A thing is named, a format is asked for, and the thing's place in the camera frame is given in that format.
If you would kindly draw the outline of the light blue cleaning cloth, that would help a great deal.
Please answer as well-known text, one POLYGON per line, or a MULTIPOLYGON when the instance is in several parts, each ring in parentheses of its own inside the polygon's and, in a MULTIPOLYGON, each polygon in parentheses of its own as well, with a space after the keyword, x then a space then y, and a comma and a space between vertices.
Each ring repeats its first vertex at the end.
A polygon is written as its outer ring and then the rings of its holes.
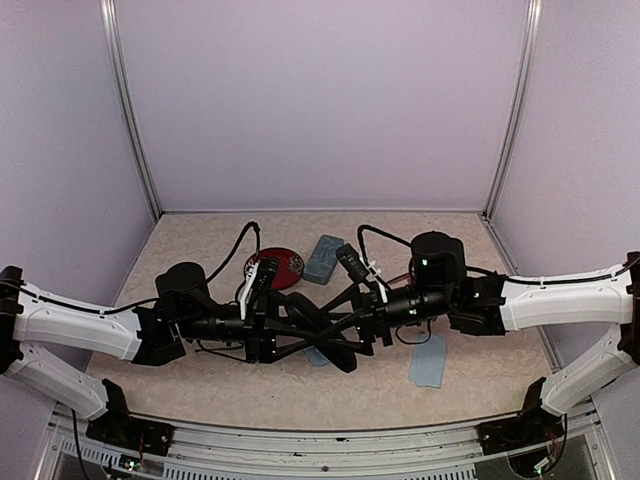
POLYGON ((308 347, 304 349, 303 354, 309 363, 315 368, 320 368, 330 364, 330 361, 315 347, 308 347))

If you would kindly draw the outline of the black glasses case beige lining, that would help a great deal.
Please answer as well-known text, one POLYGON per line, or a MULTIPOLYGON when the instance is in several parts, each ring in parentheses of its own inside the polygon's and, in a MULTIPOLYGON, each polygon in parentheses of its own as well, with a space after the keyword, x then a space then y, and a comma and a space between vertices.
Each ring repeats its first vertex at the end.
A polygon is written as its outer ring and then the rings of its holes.
MULTIPOLYGON (((313 333, 320 333, 322 330, 306 330, 313 333)), ((320 346, 318 350, 339 370, 344 373, 351 373, 357 368, 357 359, 353 351, 337 346, 320 346)))

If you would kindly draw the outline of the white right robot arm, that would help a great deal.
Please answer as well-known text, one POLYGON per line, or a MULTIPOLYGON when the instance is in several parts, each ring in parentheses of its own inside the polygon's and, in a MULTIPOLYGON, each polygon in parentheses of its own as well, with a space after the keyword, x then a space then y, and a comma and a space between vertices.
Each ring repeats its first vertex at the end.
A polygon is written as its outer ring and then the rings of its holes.
POLYGON ((323 355, 345 372, 355 367, 355 350, 343 330, 371 326, 386 339, 393 327, 445 315, 452 329, 474 336, 499 336, 530 327, 608 323, 607 334, 591 349, 550 377, 529 386, 511 433, 535 442, 551 420, 639 365, 639 255, 621 265, 586 274, 519 278, 472 268, 463 243, 442 232, 426 232, 410 243, 410 285, 364 295, 352 287, 336 299, 350 301, 352 314, 334 323, 328 310, 291 293, 283 300, 294 325, 322 335, 323 355))

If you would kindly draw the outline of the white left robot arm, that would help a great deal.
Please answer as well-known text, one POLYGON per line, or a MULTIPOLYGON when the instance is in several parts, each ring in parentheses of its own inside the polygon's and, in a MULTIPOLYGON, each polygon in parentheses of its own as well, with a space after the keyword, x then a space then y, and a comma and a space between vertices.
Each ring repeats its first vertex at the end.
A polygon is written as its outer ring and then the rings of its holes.
POLYGON ((1 373, 99 423, 121 445, 140 434, 120 386, 97 380, 45 349, 53 343, 102 353, 134 365, 158 367, 185 356, 190 342, 238 342, 248 363, 274 363, 307 347, 317 348, 350 373, 357 355, 373 352, 363 323, 366 306, 336 318, 303 295, 272 290, 276 263, 251 270, 238 300, 219 303, 203 268, 171 267, 156 279, 157 297, 128 307, 82 304, 25 282, 22 270, 1 271, 1 373))

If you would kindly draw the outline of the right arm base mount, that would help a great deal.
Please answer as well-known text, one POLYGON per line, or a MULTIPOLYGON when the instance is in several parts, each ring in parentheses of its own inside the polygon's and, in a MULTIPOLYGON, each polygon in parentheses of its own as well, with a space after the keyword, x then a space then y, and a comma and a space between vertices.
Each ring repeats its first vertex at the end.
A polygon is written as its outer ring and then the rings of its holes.
POLYGON ((523 406, 515 416, 482 422, 476 427, 484 455, 536 445, 566 433, 563 416, 542 408, 540 395, 545 380, 541 377, 528 387, 523 406))

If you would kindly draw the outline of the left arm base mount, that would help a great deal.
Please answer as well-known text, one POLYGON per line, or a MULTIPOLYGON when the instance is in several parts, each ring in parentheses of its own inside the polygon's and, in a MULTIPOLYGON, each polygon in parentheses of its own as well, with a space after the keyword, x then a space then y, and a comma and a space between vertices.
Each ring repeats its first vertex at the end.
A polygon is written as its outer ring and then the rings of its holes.
POLYGON ((88 422, 86 436, 111 446, 166 457, 174 427, 132 415, 121 387, 108 379, 102 385, 107 394, 106 412, 88 422))

